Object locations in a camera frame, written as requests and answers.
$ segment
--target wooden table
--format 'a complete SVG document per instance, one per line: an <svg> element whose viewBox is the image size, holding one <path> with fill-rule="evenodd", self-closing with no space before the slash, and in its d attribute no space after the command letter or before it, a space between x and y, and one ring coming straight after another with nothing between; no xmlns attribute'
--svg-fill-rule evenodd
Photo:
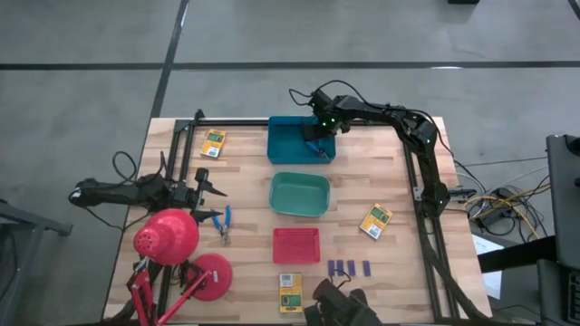
<svg viewBox="0 0 580 326"><path fill-rule="evenodd" d="M448 142L442 119L436 118L436 121ZM140 174L153 173L158 169L161 150L169 154L173 124L174 119L151 121ZM357 276L342 290L364 289L370 307L382 322L432 321L402 144L392 128L353 127L348 134L336 138L337 157L333 163L319 166L272 165L266 157L266 127L218 129L227 131L226 144L220 157L213 159L199 155L208 128L196 127L188 180L193 180L196 168L206 167L215 188L228 194L228 197L205 194L205 208L223 210L225 205L230 204L231 245L222 246L218 231L211 221L207 221L200 225L198 249L191 258L205 253L222 254L233 266L234 281L220 300L199 302L192 299L171 321L304 322L301 313L279 313L278 275L302 273L304 304L310 305L313 303L314 288L327 277L326 261L339 259L354 260L357 271ZM448 187L455 187L458 181L453 160L440 142L436 154L442 181ZM179 173L180 161L178 157L175 177ZM268 205L268 191L272 176L279 171L327 176L332 184L328 212L319 219L274 213ZM372 240L358 228L375 203L384 205L394 213L378 241ZM127 223L143 213L141 208L132 208ZM454 277L478 308L491 315L467 218L462 213L446 211L441 216L441 223ZM118 312L130 298L125 283L131 275L131 264L138 258L132 238L143 224L132 226L122 238L105 317ZM272 230L276 227L317 227L321 236L321 262L311 265L273 264ZM363 276L363 260L371 262L372 277ZM159 276L154 292L159 292L160 279ZM438 289L442 306L445 307L445 292L440 280ZM177 300L179 292L176 286L171 287L169 305Z"/></svg>

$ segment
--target red basket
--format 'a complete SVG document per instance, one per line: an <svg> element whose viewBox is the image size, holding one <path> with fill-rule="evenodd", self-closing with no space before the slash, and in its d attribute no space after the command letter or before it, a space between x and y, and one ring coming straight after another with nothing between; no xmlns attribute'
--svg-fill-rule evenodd
<svg viewBox="0 0 580 326"><path fill-rule="evenodd" d="M317 228L274 229L275 264L320 263L320 237Z"/></svg>

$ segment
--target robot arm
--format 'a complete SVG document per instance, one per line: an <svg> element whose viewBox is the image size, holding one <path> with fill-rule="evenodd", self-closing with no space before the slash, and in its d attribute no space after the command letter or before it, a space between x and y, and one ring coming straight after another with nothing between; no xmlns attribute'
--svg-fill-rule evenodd
<svg viewBox="0 0 580 326"><path fill-rule="evenodd" d="M318 121L314 125L303 126L304 139L307 141L336 135L339 129L346 133L354 119L384 122L393 126L399 139L419 161L424 184L421 214L425 217L440 216L450 201L450 194L440 181L434 151L438 130L430 120L402 106L371 104L349 95L331 99L320 89L312 94L308 105L313 108Z"/></svg>

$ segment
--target green plastic container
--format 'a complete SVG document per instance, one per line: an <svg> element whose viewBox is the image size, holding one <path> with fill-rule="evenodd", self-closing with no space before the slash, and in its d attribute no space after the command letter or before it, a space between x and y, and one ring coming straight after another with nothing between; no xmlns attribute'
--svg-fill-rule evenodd
<svg viewBox="0 0 580 326"><path fill-rule="evenodd" d="M279 172L272 178L270 207L277 213L320 217L328 210L330 182L326 177Z"/></svg>

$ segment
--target blue bin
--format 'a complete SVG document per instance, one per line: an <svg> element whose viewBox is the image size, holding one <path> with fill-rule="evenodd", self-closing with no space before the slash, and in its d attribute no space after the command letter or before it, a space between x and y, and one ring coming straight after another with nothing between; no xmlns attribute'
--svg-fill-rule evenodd
<svg viewBox="0 0 580 326"><path fill-rule="evenodd" d="M270 117L267 155L272 164L329 164L336 157L334 136L320 139L328 158L320 158L306 145L302 124L317 122L316 117Z"/></svg>

